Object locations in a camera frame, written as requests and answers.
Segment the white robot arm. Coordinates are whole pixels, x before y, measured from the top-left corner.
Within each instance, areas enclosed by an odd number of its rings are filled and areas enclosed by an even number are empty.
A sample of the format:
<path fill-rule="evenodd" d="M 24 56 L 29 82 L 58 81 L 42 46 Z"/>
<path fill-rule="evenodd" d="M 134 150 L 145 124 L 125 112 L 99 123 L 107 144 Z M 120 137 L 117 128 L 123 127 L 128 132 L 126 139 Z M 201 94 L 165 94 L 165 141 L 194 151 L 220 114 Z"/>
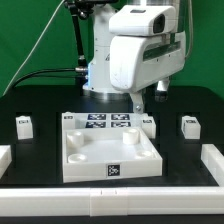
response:
<path fill-rule="evenodd" d="M 184 17 L 187 0 L 127 0 L 119 10 L 94 7 L 94 55 L 84 92 L 104 100 L 131 97 L 144 111 L 143 92 L 155 85 L 155 99 L 167 99 L 170 77 L 186 60 Z"/>

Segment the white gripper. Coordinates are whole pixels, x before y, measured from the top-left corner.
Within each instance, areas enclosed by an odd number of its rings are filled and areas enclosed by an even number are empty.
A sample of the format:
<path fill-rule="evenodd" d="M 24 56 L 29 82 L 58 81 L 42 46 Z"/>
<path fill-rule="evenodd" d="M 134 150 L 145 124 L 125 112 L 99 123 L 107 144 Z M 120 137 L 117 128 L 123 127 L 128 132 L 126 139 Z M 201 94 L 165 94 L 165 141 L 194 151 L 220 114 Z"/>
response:
<path fill-rule="evenodd" d="M 115 36 L 110 46 L 110 82 L 116 90 L 130 93 L 133 112 L 142 114 L 144 103 L 140 90 L 159 81 L 155 100 L 166 101 L 170 84 L 166 77 L 183 69 L 185 51 L 184 32 L 177 33 L 173 42 L 164 35 Z"/>

